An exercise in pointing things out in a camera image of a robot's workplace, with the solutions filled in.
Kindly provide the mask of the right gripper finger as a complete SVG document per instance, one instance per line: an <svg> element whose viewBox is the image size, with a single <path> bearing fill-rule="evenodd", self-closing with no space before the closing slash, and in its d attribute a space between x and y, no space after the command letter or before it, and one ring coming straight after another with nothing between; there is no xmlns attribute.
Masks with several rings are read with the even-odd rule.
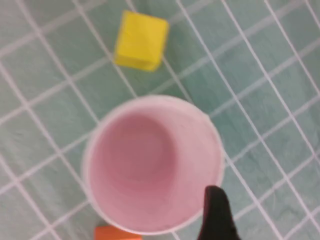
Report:
<svg viewBox="0 0 320 240"><path fill-rule="evenodd" d="M215 185L204 191L202 225L198 240L239 240L226 192Z"/></svg>

